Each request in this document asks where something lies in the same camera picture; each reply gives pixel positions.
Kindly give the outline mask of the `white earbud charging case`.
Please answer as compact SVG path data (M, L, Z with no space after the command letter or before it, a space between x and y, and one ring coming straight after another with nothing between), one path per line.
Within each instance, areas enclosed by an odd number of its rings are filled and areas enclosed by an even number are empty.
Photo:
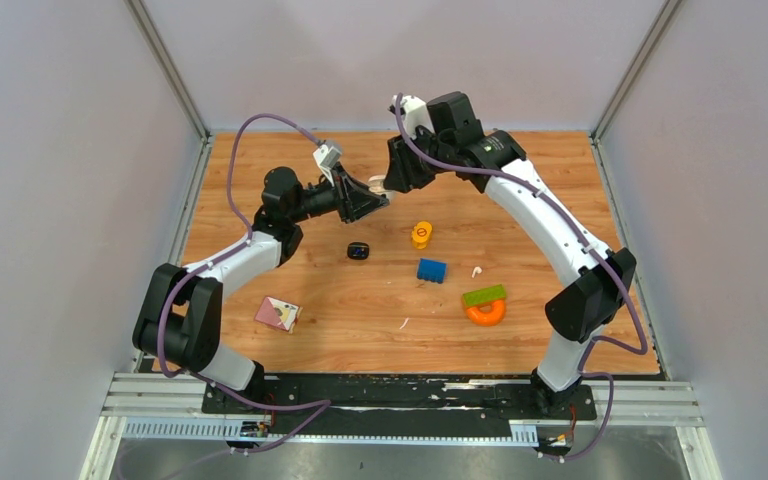
M367 185L369 191L375 195L383 196L388 201L392 201L395 195L393 190L389 190L384 186L385 175L374 175L368 179Z

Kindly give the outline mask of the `glossy black earbud charging case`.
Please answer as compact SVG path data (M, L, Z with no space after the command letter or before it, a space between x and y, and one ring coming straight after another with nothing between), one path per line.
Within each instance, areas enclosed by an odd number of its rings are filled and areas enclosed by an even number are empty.
M346 255L351 260L363 261L370 256L370 245L365 242L350 242L347 245Z

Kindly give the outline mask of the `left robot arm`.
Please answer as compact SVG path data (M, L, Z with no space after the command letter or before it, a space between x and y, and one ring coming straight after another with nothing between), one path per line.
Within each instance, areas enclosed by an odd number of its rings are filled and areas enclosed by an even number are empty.
M243 413L258 411L267 389L263 366L220 340L227 298L295 254L301 222L336 212L352 223L389 204L341 165L316 185L303 185L289 167L274 168L261 200L250 233L236 243L186 267L155 269L132 333L136 349L228 387L228 400Z

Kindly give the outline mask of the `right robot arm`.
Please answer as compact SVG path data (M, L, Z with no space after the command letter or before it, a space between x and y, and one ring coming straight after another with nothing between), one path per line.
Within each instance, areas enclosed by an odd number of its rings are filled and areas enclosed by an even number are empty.
M550 190L526 150L503 130L487 131L460 91L429 102L397 94L389 108L398 128L388 142L383 182L408 193L437 175L455 173L507 212L546 257L562 289L545 305L552 326L548 350L536 367L531 403L556 417L571 403L593 344L622 307L631 307L637 261L614 250L579 222Z

